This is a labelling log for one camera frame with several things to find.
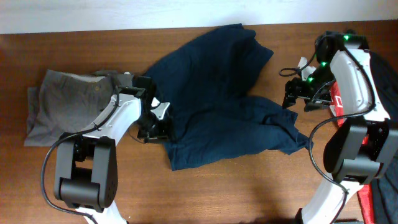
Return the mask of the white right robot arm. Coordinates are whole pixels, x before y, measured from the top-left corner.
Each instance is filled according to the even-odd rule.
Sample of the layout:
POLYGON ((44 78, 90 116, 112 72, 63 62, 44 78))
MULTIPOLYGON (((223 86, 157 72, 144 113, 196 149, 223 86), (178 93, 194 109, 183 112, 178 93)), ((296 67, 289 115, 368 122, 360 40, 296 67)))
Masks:
POLYGON ((327 31, 316 39, 312 59, 317 68, 302 60, 280 70, 288 78, 282 106, 293 106, 297 99, 303 99, 307 112, 342 105, 334 120, 343 124, 327 142, 323 166, 317 168, 323 180, 294 222, 334 223, 356 192, 386 172, 397 152, 397 123, 378 96, 364 36, 327 31))

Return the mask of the navy blue shorts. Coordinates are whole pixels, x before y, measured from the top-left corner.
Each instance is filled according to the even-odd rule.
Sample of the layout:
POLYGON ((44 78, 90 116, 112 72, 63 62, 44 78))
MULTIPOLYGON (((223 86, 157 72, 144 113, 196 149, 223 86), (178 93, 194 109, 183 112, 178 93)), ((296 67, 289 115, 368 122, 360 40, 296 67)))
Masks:
POLYGON ((265 150, 292 154, 308 146, 297 113, 251 96, 272 50, 241 24, 211 30, 151 66, 156 96, 170 103, 172 170, 200 167, 265 150))

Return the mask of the black garment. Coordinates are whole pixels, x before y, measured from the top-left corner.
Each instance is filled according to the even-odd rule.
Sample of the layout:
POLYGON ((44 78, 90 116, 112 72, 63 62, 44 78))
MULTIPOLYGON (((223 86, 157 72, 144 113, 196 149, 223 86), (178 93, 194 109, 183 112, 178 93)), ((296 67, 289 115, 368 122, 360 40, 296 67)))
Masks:
MULTIPOLYGON (((377 93, 392 121, 397 121, 397 72, 379 54, 371 52, 371 70, 377 93)), ((365 223, 397 223, 397 154, 386 173, 358 192, 365 223)))

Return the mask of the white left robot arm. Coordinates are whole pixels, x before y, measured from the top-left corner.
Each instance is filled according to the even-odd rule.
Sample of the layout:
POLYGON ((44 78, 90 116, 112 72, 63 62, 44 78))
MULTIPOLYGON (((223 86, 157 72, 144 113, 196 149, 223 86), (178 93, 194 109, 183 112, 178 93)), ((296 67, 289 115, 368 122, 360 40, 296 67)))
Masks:
POLYGON ((65 202, 65 213, 88 223, 126 223, 117 208, 116 146, 131 125, 145 143, 166 142, 170 126, 165 118, 170 103, 155 97, 156 85, 138 77, 131 87, 117 87, 106 108, 77 133, 64 133, 51 151, 57 153, 54 196, 65 202))

